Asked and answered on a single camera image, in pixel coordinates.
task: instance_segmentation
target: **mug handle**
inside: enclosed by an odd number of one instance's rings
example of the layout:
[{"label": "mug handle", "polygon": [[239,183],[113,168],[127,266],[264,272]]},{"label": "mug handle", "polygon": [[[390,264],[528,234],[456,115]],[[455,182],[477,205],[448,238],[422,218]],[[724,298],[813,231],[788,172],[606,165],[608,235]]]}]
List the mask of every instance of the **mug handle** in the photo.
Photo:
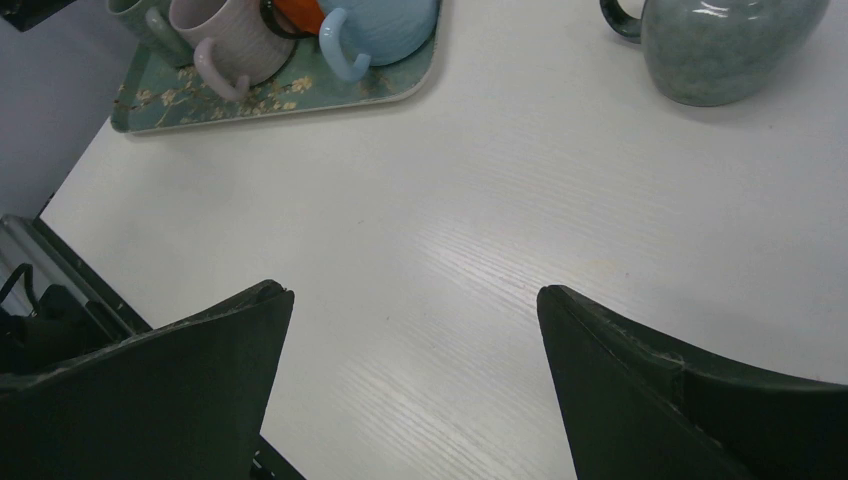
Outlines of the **mug handle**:
[{"label": "mug handle", "polygon": [[218,72],[218,69],[215,68],[215,64],[212,62],[212,47],[214,46],[215,40],[211,37],[206,37],[194,49],[194,66],[197,67],[197,73],[209,85],[209,88],[214,90],[224,100],[231,102],[241,101],[247,96],[247,90],[250,88],[250,77],[240,75],[235,87],[230,85],[230,82]]},{"label": "mug handle", "polygon": [[156,38],[164,43],[168,49],[178,55],[184,56],[187,59],[191,58],[191,47],[189,47],[185,40],[180,37],[173,27],[171,27],[171,24],[162,17],[158,8],[148,8],[147,12],[144,13],[144,22],[147,24],[147,28],[149,28],[150,31],[156,35]]},{"label": "mug handle", "polygon": [[310,38],[315,36],[312,33],[300,31],[300,29],[298,29],[296,26],[296,33],[287,32],[277,22],[277,18],[274,16],[274,12],[278,12],[290,24],[294,25],[294,22],[289,20],[283,12],[280,12],[279,10],[277,10],[276,7],[274,7],[274,0],[261,0],[259,2],[259,15],[262,16],[262,21],[265,23],[265,26],[268,27],[268,30],[271,30],[271,32],[273,32],[278,37],[285,38],[286,40],[300,40],[302,38]]},{"label": "mug handle", "polygon": [[354,83],[365,76],[365,72],[371,65],[371,55],[360,53],[353,65],[350,65],[342,52],[339,38],[345,20],[347,20],[347,10],[344,8],[336,8],[330,12],[321,24],[318,43],[321,45],[321,53],[324,54],[330,70],[345,82]]}]

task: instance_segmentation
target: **wall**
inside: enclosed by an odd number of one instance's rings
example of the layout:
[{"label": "wall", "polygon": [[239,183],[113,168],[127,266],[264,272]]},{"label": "wall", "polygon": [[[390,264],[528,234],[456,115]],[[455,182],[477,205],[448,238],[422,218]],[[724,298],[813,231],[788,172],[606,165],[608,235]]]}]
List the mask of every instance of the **wall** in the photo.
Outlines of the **wall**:
[{"label": "wall", "polygon": [[109,115],[136,41],[104,4],[0,20],[0,213],[36,215]]}]

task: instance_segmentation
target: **orange object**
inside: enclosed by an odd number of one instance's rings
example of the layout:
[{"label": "orange object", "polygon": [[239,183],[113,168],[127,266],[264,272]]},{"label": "orange object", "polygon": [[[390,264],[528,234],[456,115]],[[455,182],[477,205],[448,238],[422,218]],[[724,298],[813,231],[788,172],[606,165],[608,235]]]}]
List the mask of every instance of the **orange object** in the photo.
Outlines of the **orange object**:
[{"label": "orange object", "polygon": [[324,12],[315,0],[274,0],[274,6],[297,28],[318,35]]}]

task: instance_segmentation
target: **table surface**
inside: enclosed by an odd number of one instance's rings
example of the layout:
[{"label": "table surface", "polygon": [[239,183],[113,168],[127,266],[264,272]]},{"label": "table surface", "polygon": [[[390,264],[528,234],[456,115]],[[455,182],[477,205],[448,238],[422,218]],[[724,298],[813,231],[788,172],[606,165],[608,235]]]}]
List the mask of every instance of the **table surface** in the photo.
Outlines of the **table surface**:
[{"label": "table surface", "polygon": [[764,91],[711,109],[662,97],[596,3],[445,0],[402,103],[107,123],[43,219],[155,326],[293,289],[262,433],[310,480],[575,478],[548,284],[848,382],[848,2]]}]

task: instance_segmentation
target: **tray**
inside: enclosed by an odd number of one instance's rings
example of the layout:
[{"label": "tray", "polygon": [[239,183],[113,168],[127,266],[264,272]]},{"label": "tray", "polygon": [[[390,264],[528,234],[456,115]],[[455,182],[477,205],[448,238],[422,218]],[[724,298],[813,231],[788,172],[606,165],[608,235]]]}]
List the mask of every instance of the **tray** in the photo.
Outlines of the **tray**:
[{"label": "tray", "polygon": [[403,100],[424,84],[438,31],[437,23],[433,35],[415,53],[391,65],[372,67],[355,84],[333,74],[317,38],[300,40],[280,71],[251,88],[241,102],[220,98],[193,65],[174,69],[140,45],[118,89],[112,128],[122,133],[158,131]]}]

